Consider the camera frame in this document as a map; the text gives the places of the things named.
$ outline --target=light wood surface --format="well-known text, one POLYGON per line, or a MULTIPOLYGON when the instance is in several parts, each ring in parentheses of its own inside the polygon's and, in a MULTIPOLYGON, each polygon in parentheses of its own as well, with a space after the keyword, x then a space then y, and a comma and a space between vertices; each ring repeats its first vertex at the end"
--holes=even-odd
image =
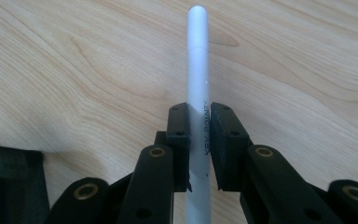
MULTIPOLYGON (((49 201, 132 172, 186 100, 186 13, 209 11, 211 99, 310 183, 358 181, 358 1, 0 0, 0 146, 41 150, 49 201)), ((175 223, 184 223, 176 194, 175 223)), ((213 179, 213 223, 243 223, 213 179)))

